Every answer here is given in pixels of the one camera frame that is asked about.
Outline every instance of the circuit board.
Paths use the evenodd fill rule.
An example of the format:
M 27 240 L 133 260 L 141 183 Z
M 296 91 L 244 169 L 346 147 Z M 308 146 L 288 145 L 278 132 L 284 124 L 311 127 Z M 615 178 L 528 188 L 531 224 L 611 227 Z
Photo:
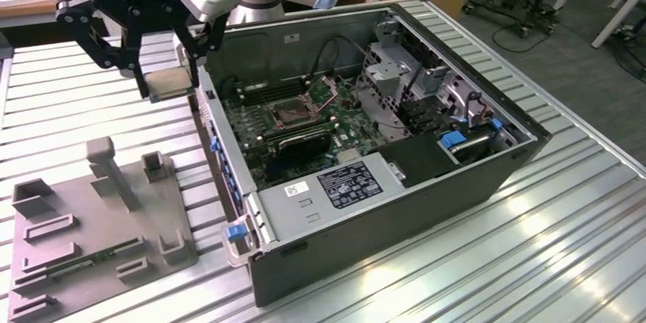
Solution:
M 230 99 L 223 105 L 260 190 L 338 165 L 340 152 L 366 155 L 387 142 L 358 104 L 354 86 L 340 78 L 335 85 L 330 79 L 319 79 L 304 94 L 279 100 L 246 106 Z M 278 158 L 282 145 L 316 134 L 331 136 L 324 152 L 306 158 Z

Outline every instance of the blue latch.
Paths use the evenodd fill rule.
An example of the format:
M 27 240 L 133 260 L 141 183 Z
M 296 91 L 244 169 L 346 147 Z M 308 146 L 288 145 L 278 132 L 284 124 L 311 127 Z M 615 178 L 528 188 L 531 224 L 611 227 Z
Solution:
M 498 119 L 492 119 L 491 126 L 494 126 L 494 129 L 498 131 L 503 128 L 503 122 Z
M 447 149 L 466 141 L 464 135 L 460 132 L 448 132 L 442 136 L 440 142 Z
M 225 228 L 225 238 L 230 241 L 236 241 L 248 235 L 247 227 L 242 223 L 240 225 L 232 225 Z

